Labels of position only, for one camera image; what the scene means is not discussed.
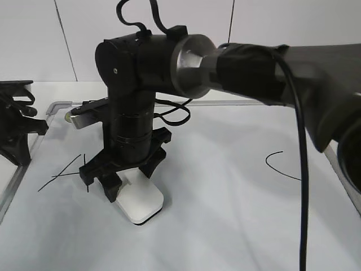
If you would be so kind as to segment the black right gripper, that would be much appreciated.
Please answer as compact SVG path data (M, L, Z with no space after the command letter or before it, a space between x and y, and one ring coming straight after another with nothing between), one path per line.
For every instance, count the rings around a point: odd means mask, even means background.
M116 172L139 168L147 178L151 178L157 166L166 158L166 151L161 145L170 141L171 132L158 128L145 141L120 148L104 148L79 168L80 177L86 185L91 185L94 178L99 177L106 197L113 203L122 185Z

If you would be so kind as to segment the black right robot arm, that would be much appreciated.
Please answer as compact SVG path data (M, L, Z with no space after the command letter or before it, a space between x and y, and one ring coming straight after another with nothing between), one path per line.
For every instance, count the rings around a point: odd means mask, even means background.
M218 90L297 112L300 138L323 152L338 143L342 173L360 190L360 45L275 47L228 43L177 26L104 40L95 50L108 96L82 106L103 124L104 148L80 168L83 182L101 181L114 201L117 172L138 168L151 176L165 158L165 128L154 129L156 93L190 100Z

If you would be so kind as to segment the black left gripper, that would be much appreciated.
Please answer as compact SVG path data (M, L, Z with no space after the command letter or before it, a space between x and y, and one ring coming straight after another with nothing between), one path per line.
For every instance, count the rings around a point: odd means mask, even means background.
M1 155L14 165L29 165L28 135L46 134L46 120L36 119L32 80L1 81Z

